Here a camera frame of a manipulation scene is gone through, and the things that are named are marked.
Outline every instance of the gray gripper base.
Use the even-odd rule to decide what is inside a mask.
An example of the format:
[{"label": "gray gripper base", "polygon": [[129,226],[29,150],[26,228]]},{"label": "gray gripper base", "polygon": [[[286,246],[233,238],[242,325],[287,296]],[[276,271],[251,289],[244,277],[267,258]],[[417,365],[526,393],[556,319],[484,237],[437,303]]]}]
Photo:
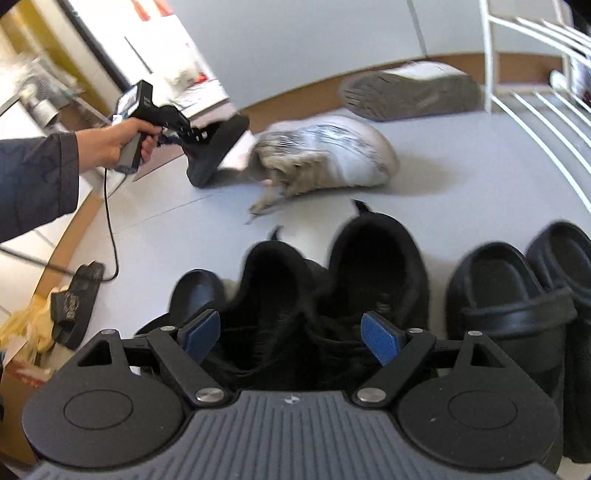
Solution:
[{"label": "gray gripper base", "polygon": [[340,392],[243,392],[226,408],[201,410],[168,450],[136,466],[78,472],[49,463],[38,480],[550,480],[539,465],[455,471],[407,445],[386,412],[349,404]]}]

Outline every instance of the brown baseboard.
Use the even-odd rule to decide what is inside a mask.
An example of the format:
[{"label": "brown baseboard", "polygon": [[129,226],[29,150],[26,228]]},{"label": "brown baseboard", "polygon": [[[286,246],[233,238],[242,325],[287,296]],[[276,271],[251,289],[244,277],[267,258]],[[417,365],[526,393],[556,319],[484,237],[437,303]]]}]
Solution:
[{"label": "brown baseboard", "polygon": [[[466,72],[479,83],[484,82],[484,55],[461,54],[432,57],[429,60],[448,63]],[[369,70],[395,68],[403,63],[380,65]],[[560,57],[530,55],[519,53],[501,54],[502,83],[542,83],[548,82],[552,70],[562,69]],[[242,110],[251,119],[251,131],[259,133],[274,122],[307,118],[319,113],[341,108],[338,89],[341,81],[350,74],[340,75],[320,82],[305,85],[296,90],[282,93],[268,100],[256,103]]]},{"label": "brown baseboard", "polygon": [[[88,195],[74,215],[70,225],[68,225],[64,235],[53,251],[49,260],[51,264],[61,268],[68,268],[76,248],[86,233],[86,229],[90,226],[92,220],[94,220],[101,205],[103,205],[103,199],[95,192],[90,192],[90,195]],[[61,273],[46,268],[39,279],[35,294],[42,298],[47,298],[52,289],[60,285],[62,278],[63,275]]]}]

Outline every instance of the red object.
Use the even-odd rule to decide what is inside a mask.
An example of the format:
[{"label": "red object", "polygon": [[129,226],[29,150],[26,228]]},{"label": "red object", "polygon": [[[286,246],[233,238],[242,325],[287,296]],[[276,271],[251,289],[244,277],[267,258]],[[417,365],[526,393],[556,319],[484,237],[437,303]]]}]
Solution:
[{"label": "red object", "polygon": [[138,0],[131,0],[131,3],[133,3],[135,12],[138,14],[142,22],[147,22],[150,19],[150,16],[145,8],[142,7],[142,4],[139,3]]},{"label": "red object", "polygon": [[163,17],[167,17],[173,14],[173,9],[170,8],[170,5],[166,0],[154,0],[154,3],[156,4],[158,11],[160,12],[160,15],[162,15]]}]

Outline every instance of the hand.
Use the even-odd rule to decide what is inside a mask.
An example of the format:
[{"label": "hand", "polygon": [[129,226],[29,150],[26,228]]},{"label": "hand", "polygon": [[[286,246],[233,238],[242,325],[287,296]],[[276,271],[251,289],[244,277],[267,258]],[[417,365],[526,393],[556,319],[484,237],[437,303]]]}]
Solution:
[{"label": "hand", "polygon": [[76,132],[78,141],[78,157],[80,172],[85,172],[95,167],[114,167],[121,154],[121,149],[129,143],[138,132],[147,133],[148,136],[142,142],[142,158],[149,161],[152,152],[158,142],[158,134],[161,127],[138,120],[128,118],[120,124],[106,128],[91,128]]}]

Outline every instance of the gray shoe sole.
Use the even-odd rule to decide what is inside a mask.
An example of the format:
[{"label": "gray shoe sole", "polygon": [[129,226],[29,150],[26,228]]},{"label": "gray shoe sole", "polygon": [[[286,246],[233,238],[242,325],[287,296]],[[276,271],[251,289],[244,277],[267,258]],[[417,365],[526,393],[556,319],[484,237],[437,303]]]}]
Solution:
[{"label": "gray shoe sole", "polygon": [[360,73],[343,80],[339,96],[353,113],[378,122],[470,112],[482,103],[480,86],[466,74],[413,80],[395,73]]}]

